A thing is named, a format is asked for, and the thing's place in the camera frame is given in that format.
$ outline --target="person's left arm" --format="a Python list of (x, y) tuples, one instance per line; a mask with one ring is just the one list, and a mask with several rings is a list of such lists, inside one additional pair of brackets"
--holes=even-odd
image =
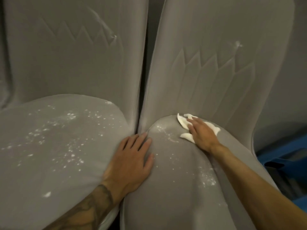
[(113, 207), (149, 176), (154, 159), (151, 154), (144, 165), (145, 154), (152, 142), (148, 139), (140, 148), (145, 138), (146, 133), (125, 138), (103, 174), (101, 184), (44, 230), (98, 229)]

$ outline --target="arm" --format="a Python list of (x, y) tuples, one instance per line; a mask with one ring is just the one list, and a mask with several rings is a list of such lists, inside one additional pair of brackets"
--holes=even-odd
[(152, 140), (148, 139), (140, 148), (146, 135), (144, 133), (125, 138), (103, 174), (101, 184), (44, 230), (98, 229), (112, 208), (149, 176), (154, 162), (153, 154), (148, 157), (145, 165), (144, 157)]
[(195, 143), (221, 165), (258, 230), (307, 229), (307, 214), (221, 145), (201, 120), (188, 120)]

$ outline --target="forearm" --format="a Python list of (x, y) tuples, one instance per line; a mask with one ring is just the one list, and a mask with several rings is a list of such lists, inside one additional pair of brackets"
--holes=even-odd
[(212, 154), (225, 171), (258, 230), (307, 229), (307, 215), (233, 155), (217, 145)]
[(99, 185), (84, 200), (48, 225), (44, 230), (98, 229), (100, 223), (113, 206), (110, 191), (104, 185)]

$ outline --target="tattoo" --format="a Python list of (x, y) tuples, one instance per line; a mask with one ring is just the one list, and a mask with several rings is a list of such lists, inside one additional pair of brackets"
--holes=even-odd
[(43, 230), (93, 230), (113, 208), (111, 192), (104, 186), (97, 186), (84, 200)]

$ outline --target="seat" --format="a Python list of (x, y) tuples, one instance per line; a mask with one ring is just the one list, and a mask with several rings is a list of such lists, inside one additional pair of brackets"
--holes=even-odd
[(221, 143), (275, 186), (252, 139), (293, 18), (293, 0), (165, 0), (139, 123), (156, 160), (125, 198), (122, 229), (255, 229), (215, 161), (177, 137), (174, 116), (221, 127)]
[(0, 113), (1, 227), (42, 229), (60, 217), (136, 131), (147, 8), (148, 0), (4, 0), (13, 93)]

